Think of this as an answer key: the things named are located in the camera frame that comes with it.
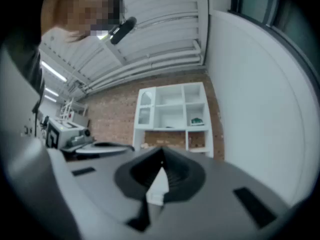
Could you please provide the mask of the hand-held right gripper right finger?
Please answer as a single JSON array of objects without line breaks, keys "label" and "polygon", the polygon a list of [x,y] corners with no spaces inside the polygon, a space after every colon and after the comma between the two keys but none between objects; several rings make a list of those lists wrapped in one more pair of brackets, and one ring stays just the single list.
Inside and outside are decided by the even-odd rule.
[{"label": "hand-held right gripper right finger", "polygon": [[[148,240],[264,240],[287,221],[291,206],[276,192],[225,161],[174,148],[205,171],[201,189],[186,202],[164,206],[146,230]],[[260,228],[234,191],[248,189],[274,216]]]}]

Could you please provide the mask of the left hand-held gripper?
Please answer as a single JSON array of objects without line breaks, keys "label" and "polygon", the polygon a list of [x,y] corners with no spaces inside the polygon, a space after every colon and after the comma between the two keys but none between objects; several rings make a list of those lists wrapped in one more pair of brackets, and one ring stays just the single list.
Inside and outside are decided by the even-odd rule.
[{"label": "left hand-held gripper", "polygon": [[116,142],[93,142],[88,128],[66,120],[49,120],[46,130],[47,148],[75,151],[77,157],[110,157],[134,152],[131,145]]}]

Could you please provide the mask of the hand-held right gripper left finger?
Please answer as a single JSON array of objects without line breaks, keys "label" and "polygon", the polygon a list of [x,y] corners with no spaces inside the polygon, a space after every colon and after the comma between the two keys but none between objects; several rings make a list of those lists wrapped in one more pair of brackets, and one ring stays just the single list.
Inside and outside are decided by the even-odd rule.
[{"label": "hand-held right gripper left finger", "polygon": [[147,203],[126,197],[116,184],[116,171],[154,152],[146,149],[104,158],[66,162],[62,153],[48,155],[59,197],[68,217],[61,220],[68,232],[54,230],[63,240],[164,240],[165,229],[149,225],[136,229],[147,216]]}]

